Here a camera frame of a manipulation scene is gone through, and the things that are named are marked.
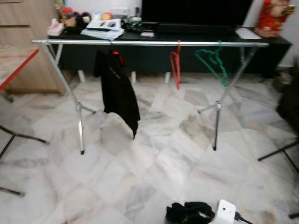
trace metal rack pole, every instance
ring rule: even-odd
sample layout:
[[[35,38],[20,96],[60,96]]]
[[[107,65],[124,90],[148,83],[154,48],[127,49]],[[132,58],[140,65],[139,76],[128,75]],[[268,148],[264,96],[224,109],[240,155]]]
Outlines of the metal rack pole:
[[[62,52],[62,48],[64,44],[75,44],[75,45],[127,45],[127,46],[177,46],[177,41],[105,41],[105,40],[53,40],[53,39],[47,39],[47,40],[31,40],[31,43],[35,44],[42,44],[51,63],[53,64],[55,70],[58,73],[59,78],[61,79],[62,83],[64,84],[66,90],[70,94],[71,98],[73,99],[75,105],[76,105],[76,111],[78,114],[78,132],[79,132],[79,141],[80,141],[80,151],[81,154],[84,154],[84,138],[83,138],[83,123],[82,123],[82,109],[88,110],[92,113],[95,113],[96,111],[89,109],[85,106],[83,106],[76,98],[75,94],[73,93],[72,89],[70,88],[69,84],[67,83],[63,73],[61,72],[58,64],[60,55]],[[58,50],[57,54],[54,58],[54,56],[49,51],[48,46],[51,46],[51,44],[58,44]],[[180,42],[181,46],[184,47],[218,47],[219,42]],[[228,94],[231,87],[234,86],[234,84],[238,81],[239,77],[251,61],[252,57],[254,56],[256,50],[258,48],[268,47],[268,43],[262,43],[262,42],[222,42],[221,43],[223,47],[241,47],[241,60],[242,65],[240,69],[238,70],[237,74],[234,77],[234,80],[232,81],[231,85],[225,90],[223,96],[219,101],[216,102],[216,105],[211,105],[199,112],[203,112],[205,110],[215,108],[217,109],[217,118],[216,118],[216,125],[215,125],[215,142],[214,142],[214,150],[216,150],[216,144],[217,144],[217,134],[218,134],[218,124],[219,124],[219,116],[220,116],[220,110],[221,110],[221,102],[224,100],[226,95]],[[244,47],[252,47],[252,51],[250,52],[249,56],[245,59],[244,58]]]

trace red table edge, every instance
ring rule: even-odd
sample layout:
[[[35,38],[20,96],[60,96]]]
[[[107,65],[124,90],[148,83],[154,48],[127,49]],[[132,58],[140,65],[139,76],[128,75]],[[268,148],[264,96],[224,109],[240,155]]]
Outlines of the red table edge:
[[[19,71],[21,71],[25,65],[39,52],[39,49],[36,49],[20,66],[0,85],[0,90],[2,90],[10,80],[15,77],[16,74],[18,74]]]

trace wooden drawer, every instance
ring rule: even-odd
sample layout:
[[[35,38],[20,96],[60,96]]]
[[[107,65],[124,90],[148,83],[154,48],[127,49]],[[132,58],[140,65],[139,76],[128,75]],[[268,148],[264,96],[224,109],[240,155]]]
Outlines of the wooden drawer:
[[[29,25],[24,4],[20,0],[0,0],[0,26]]]

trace wooden cabinet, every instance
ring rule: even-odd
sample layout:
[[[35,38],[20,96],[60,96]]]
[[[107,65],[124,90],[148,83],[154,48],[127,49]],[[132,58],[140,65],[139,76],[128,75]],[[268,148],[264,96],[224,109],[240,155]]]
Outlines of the wooden cabinet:
[[[0,45],[32,46],[32,39],[46,39],[46,28],[56,18],[53,0],[0,0]],[[7,85],[9,92],[57,92],[64,94],[43,48]]]

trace marble floor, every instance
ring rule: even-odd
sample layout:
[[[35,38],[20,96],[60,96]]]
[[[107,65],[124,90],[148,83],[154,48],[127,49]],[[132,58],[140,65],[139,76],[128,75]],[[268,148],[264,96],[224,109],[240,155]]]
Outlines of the marble floor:
[[[271,80],[245,75],[225,99],[218,150],[213,151],[215,110],[198,114],[223,93],[209,74],[183,74],[181,89],[163,76],[138,76],[134,84],[141,121],[131,130],[116,114],[102,113],[100,80],[75,78],[83,104],[85,155],[80,155],[77,115],[70,97],[45,94],[0,98],[0,122],[50,141],[17,139],[0,163],[3,224],[164,224],[173,202],[217,200],[237,206],[254,224],[295,224],[298,175],[282,154],[257,158],[295,139],[275,112],[279,94]],[[0,132],[0,145],[9,136]],[[298,148],[289,151],[299,161]]]

